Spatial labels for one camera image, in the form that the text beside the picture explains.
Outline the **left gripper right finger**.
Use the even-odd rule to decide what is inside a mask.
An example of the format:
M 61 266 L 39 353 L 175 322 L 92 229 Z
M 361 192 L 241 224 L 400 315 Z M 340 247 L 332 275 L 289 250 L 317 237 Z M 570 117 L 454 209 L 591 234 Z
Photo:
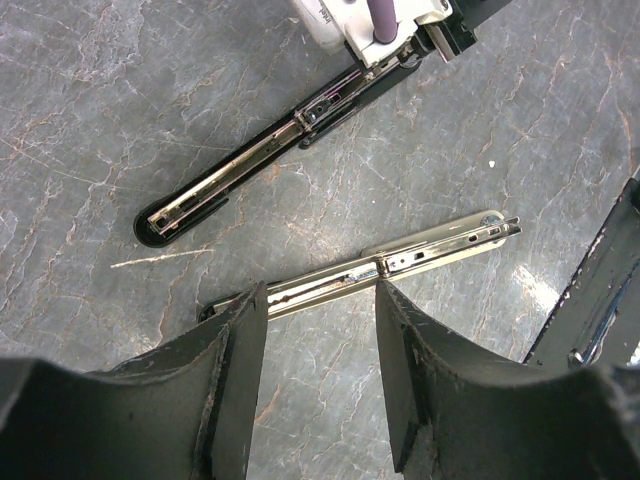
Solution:
M 639 372 L 504 358 L 375 289 L 394 469 L 406 479 L 635 479 Z

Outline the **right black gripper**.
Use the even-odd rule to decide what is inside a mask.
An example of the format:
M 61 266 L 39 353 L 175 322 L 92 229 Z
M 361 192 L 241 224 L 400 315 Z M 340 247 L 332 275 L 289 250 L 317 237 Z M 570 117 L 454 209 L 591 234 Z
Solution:
M 414 35 L 414 53 L 419 59 L 437 52 L 451 61 L 477 42 L 474 29 L 505 8 L 511 0 L 448 1 L 452 14 L 446 19 L 419 26 Z

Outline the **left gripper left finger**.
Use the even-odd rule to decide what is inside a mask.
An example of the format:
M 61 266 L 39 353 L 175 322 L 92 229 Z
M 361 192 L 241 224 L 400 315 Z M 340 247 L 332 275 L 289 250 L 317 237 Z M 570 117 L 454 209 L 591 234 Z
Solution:
M 268 326 L 256 284 L 109 371 L 1 362 L 5 479 L 242 479 Z

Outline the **white black stapler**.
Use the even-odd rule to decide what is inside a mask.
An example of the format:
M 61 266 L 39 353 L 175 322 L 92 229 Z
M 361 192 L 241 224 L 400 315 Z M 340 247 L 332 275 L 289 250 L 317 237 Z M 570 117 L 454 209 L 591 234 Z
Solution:
M 363 250 L 359 257 L 267 285 L 268 318 L 304 311 L 375 285 L 426 272 L 503 245 L 520 219 L 485 210 Z

